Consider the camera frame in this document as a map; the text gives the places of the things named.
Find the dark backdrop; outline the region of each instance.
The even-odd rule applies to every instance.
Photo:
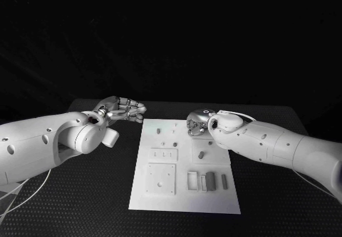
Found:
[[[342,141],[333,7],[131,3],[121,10],[110,1],[72,9],[47,2],[0,3],[2,122],[63,113],[74,98],[116,95],[289,106],[311,136]]]

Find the robotic hand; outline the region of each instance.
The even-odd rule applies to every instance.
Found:
[[[116,120],[142,122],[145,107],[108,97],[92,111],[31,118],[0,126],[0,185],[21,181],[59,166],[70,157],[87,154],[102,142],[112,147],[118,133],[108,126]]]
[[[187,117],[188,135],[201,135],[207,130],[220,148],[305,174],[342,202],[342,144],[300,135],[242,115],[252,120],[246,122],[236,114],[242,115],[207,109],[193,111]]]

